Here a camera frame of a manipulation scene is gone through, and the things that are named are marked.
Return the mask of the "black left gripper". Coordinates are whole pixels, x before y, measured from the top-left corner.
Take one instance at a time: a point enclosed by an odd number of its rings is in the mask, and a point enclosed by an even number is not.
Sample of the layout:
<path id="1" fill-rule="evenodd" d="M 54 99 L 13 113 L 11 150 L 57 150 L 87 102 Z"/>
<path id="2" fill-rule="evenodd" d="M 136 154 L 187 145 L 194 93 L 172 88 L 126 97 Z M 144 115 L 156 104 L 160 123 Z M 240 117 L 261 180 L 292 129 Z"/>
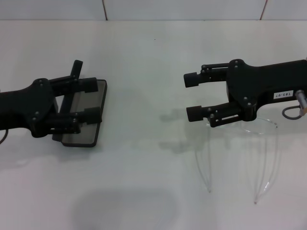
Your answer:
<path id="1" fill-rule="evenodd" d="M 58 96 L 76 92 L 96 92 L 96 78 L 66 76 L 52 80 L 37 79 L 30 86 L 0 93 L 0 130 L 25 128 L 35 138 L 48 134 L 79 134 L 81 125 L 101 122 L 99 107 L 81 112 L 57 113 Z"/>

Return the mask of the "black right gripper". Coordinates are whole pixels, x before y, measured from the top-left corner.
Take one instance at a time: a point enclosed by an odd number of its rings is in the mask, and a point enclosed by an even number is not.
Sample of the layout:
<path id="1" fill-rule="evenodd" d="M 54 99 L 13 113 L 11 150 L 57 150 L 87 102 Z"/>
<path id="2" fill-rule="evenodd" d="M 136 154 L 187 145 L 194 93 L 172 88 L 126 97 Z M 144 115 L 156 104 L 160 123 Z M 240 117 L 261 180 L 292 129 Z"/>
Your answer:
<path id="1" fill-rule="evenodd" d="M 229 63 L 202 65 L 199 74 L 184 74 L 186 88 L 220 81 L 226 81 L 228 96 L 235 102 L 187 107 L 190 122 L 206 118 L 211 127 L 218 127 L 241 120 L 252 121 L 256 119 L 260 107 L 293 100 L 299 101 L 300 114 L 307 114 L 305 59 L 260 67 L 235 59 Z"/>

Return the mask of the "black glasses case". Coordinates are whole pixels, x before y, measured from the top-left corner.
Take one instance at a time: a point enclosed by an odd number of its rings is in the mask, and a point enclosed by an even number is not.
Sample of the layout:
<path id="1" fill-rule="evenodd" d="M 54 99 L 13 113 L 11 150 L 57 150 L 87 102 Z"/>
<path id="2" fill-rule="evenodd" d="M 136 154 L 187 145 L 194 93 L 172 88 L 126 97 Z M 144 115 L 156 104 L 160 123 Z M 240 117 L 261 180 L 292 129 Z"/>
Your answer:
<path id="1" fill-rule="evenodd" d="M 79 78 L 82 65 L 82 61 L 75 60 L 70 76 L 76 76 Z M 96 92 L 76 92 L 63 95 L 64 97 L 59 113 L 81 112 L 87 108 L 99 107 L 102 122 L 102 113 L 107 92 L 107 82 L 105 80 L 97 79 L 97 83 L 98 91 Z M 96 145 L 101 122 L 91 125 L 83 123 L 79 134 L 53 134 L 52 139 L 54 141 L 61 142 L 63 146 L 66 147 L 92 148 Z"/>

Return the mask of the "clear white glasses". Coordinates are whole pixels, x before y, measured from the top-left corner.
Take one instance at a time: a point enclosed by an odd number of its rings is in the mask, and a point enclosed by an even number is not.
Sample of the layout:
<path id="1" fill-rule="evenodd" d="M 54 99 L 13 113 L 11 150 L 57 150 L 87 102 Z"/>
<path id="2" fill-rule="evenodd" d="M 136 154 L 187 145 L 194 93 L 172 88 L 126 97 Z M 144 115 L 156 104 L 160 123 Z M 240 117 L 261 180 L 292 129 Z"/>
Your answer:
<path id="1" fill-rule="evenodd" d="M 247 189 L 257 204 L 274 186 L 278 177 L 279 126 L 257 118 L 212 128 L 207 121 L 190 126 L 196 168 L 207 192 L 213 179 L 226 174 L 226 183 L 238 191 Z"/>

